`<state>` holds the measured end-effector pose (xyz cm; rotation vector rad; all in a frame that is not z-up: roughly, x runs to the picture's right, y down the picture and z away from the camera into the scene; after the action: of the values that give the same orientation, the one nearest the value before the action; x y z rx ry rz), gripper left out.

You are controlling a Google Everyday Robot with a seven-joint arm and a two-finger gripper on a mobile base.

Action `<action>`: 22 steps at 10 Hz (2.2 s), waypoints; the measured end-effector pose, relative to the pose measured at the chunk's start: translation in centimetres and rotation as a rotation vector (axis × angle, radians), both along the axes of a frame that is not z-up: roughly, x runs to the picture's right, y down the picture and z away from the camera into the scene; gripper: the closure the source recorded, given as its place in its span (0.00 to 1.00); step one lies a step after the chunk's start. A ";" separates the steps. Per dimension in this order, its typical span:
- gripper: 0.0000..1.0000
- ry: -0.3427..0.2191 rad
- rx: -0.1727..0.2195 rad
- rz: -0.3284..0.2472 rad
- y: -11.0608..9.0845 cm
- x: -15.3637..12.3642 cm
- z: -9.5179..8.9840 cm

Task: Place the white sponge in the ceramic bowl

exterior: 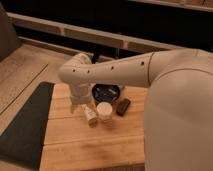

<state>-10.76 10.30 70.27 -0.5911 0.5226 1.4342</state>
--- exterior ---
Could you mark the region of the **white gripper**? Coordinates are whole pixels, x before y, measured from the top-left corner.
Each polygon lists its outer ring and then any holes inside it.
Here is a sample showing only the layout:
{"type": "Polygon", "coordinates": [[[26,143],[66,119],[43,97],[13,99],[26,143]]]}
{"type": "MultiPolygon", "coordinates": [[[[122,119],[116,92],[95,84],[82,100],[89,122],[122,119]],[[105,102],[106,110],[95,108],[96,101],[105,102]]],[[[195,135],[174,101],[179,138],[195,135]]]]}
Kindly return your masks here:
{"type": "Polygon", "coordinates": [[[71,112],[74,112],[79,105],[82,104],[88,104],[91,102],[91,96],[86,95],[86,96],[70,96],[70,101],[71,101],[71,112]]]}

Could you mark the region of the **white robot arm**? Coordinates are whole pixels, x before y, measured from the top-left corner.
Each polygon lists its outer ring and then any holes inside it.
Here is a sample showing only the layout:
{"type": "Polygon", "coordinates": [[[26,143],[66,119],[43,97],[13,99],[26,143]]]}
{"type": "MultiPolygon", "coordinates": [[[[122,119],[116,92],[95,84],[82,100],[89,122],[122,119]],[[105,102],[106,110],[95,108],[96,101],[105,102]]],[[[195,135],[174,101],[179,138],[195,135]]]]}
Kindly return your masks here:
{"type": "Polygon", "coordinates": [[[71,101],[90,83],[146,87],[146,171],[213,171],[213,53],[176,49],[93,64],[80,53],[59,69],[71,101]]]}

